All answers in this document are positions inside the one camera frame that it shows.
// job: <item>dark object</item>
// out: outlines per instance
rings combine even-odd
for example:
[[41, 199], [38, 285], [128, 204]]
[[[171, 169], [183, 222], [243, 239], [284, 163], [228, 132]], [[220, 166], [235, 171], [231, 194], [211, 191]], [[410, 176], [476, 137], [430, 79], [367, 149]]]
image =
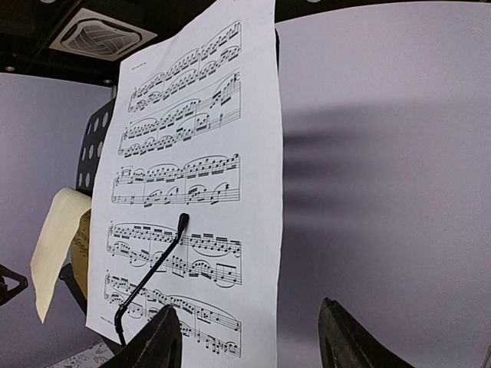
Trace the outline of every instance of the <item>dark object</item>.
[[[8, 289], [5, 279], [17, 281], [18, 285], [13, 289]], [[0, 264], [0, 305], [6, 304], [28, 286], [28, 279], [14, 271], [9, 270]]]
[[324, 299], [318, 327], [323, 368], [413, 368], [375, 340], [337, 301]]
[[[71, 263], [63, 266], [60, 271], [60, 279], [64, 281], [64, 283], [67, 285], [68, 290], [77, 301], [80, 309], [82, 309], [84, 314], [87, 314], [87, 300], [85, 299], [84, 293], [82, 293], [82, 290], [78, 286], [77, 280], [75, 280], [74, 271], [71, 267]], [[107, 339], [104, 336], [101, 336], [101, 338], [114, 355], [118, 354], [121, 351], [121, 347], [117, 343]]]
[[180, 368], [182, 354], [179, 319], [174, 308], [166, 305], [101, 368]]
[[121, 319], [123, 318], [124, 313], [127, 311], [133, 299], [138, 295], [143, 286], [150, 280], [150, 278], [155, 274], [155, 272], [159, 269], [162, 263], [169, 257], [171, 251], [177, 246], [179, 241], [181, 240], [181, 236], [183, 235], [184, 230], [186, 230], [187, 223], [189, 222], [189, 215], [187, 213], [181, 213], [179, 217], [179, 224], [177, 226], [177, 234], [172, 243], [170, 243], [169, 247], [167, 247], [166, 251], [160, 256], [160, 258], [155, 262], [153, 267], [147, 272], [147, 274], [143, 277], [142, 281], [134, 288], [133, 292], [130, 294], [128, 299], [124, 301], [117, 309], [116, 314], [114, 315], [114, 326], [116, 328], [117, 335], [120, 338], [121, 346], [125, 347], [126, 342], [124, 341], [123, 335], [123, 326], [121, 324]]
[[275, 35], [276, 35], [276, 67], [279, 69], [279, 35], [276, 29], [275, 29]]
[[94, 179], [99, 166], [102, 146], [106, 139], [107, 128], [113, 117], [116, 99], [109, 101], [91, 115], [85, 128], [84, 140], [78, 160], [75, 189], [86, 196], [92, 196]]

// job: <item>musical note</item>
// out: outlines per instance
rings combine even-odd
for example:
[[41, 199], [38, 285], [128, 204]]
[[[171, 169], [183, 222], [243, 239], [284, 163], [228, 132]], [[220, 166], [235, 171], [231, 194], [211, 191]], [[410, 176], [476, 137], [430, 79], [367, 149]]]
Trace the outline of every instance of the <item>musical note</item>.
[[216, 353], [217, 355], [220, 355], [221, 352], [230, 353], [240, 358], [241, 349], [233, 341], [228, 341], [228, 342], [222, 341], [211, 335], [208, 335], [207, 333], [202, 332], [199, 329], [189, 327], [189, 325], [185, 324], [184, 322], [180, 322], [180, 326], [181, 326], [181, 333], [183, 334], [183, 336], [194, 337], [198, 343], [204, 342], [205, 348], [206, 349], [211, 348], [211, 351], [213, 353]]
[[215, 54], [222, 46], [227, 45], [227, 43], [236, 38], [236, 36], [239, 36], [241, 29], [241, 22], [236, 21], [229, 27], [221, 30], [221, 32], [201, 47], [201, 61], [208, 59], [208, 57]]
[[163, 163], [148, 170], [121, 168], [114, 180], [111, 201], [152, 205], [236, 202], [240, 200], [240, 157], [207, 156], [182, 168]]
[[135, 95], [135, 97], [140, 98], [146, 94], [152, 94], [156, 90], [157, 91], [159, 90], [158, 89], [159, 86], [160, 86], [160, 90], [161, 90], [161, 88], [163, 86], [164, 75], [165, 75], [164, 73], [158, 73], [154, 77], [152, 77], [150, 80], [145, 82], [142, 85], [142, 87], [135, 90], [135, 92], [133, 93]]

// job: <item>music staff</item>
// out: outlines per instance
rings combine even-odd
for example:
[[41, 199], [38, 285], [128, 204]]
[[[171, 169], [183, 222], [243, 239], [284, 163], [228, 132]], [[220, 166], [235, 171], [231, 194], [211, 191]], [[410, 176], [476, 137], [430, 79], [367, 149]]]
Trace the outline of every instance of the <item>music staff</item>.
[[[176, 230], [160, 225], [148, 224], [118, 224], [111, 225], [109, 236], [123, 239], [142, 239], [155, 242], [170, 243], [176, 237]], [[179, 243], [181, 246], [191, 247], [196, 253], [206, 257], [222, 257], [233, 254], [240, 257], [242, 245], [240, 241], [215, 236], [213, 234], [183, 235]]]
[[[107, 252], [128, 258], [133, 267], [151, 267], [165, 250], [161, 243], [170, 243], [175, 234], [175, 230], [158, 225], [111, 225]], [[157, 272], [168, 271], [181, 278], [203, 277], [221, 288], [242, 285], [241, 243], [211, 234], [184, 235]]]
[[[130, 259], [130, 264], [135, 267], [141, 267], [142, 263], [148, 263], [149, 266], [153, 266], [155, 262], [162, 255], [162, 251], [155, 252], [153, 255], [149, 255], [148, 251], [144, 249], [140, 251], [132, 251], [131, 247], [121, 241], [117, 241], [114, 244], [107, 246], [107, 251], [112, 255], [119, 255]], [[185, 261], [181, 257], [172, 255], [166, 259], [157, 272], [167, 272], [170, 270], [172, 274], [184, 278], [188, 276], [190, 278], [197, 278], [203, 276], [207, 279], [214, 281], [218, 286], [222, 288], [230, 288], [233, 285], [242, 285], [242, 275], [240, 270], [237, 270], [236, 266], [227, 264], [216, 263], [211, 265], [205, 260], [196, 260], [193, 262]]]
[[236, 21], [224, 28], [201, 48], [183, 55], [165, 73], [160, 72], [135, 88], [128, 113], [143, 111], [148, 106], [167, 100], [172, 95], [216, 73], [241, 53], [242, 23]]
[[164, 113], [132, 122], [121, 137], [118, 154], [143, 155], [189, 141], [239, 120], [240, 107], [240, 73], [235, 71]]
[[236, 202], [240, 200], [240, 157], [206, 156], [182, 168], [171, 163], [145, 171], [125, 166], [113, 183], [112, 203], [143, 205]]
[[[104, 298], [110, 304], [119, 306], [135, 287], [136, 285], [127, 279], [107, 274]], [[193, 337], [197, 343], [204, 342], [205, 348], [213, 353], [223, 352], [241, 357], [242, 323], [231, 314], [210, 304], [188, 297], [165, 295], [157, 289], [144, 288], [131, 303], [127, 313], [132, 318], [144, 317], [151, 320], [163, 305], [168, 304], [176, 308], [183, 336]], [[219, 338], [204, 332], [205, 330], [213, 330], [213, 334]]]

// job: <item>cream paper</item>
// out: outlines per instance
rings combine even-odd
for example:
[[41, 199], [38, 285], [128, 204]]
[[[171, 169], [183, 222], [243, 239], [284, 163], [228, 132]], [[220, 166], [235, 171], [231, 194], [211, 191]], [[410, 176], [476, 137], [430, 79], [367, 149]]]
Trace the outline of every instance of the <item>cream paper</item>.
[[54, 284], [78, 230], [81, 216], [90, 207], [91, 197], [69, 188], [62, 189], [53, 198], [31, 259], [36, 309], [42, 323], [53, 298]]

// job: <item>sheet music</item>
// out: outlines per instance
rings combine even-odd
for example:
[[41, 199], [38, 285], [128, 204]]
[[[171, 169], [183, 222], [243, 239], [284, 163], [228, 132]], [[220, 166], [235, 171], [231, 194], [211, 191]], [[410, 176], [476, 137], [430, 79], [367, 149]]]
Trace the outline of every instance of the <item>sheet music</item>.
[[117, 307], [190, 216], [124, 315], [127, 340], [165, 304], [183, 368], [276, 366], [282, 124], [274, 0], [218, 0], [129, 57], [94, 188], [87, 326], [119, 342]]

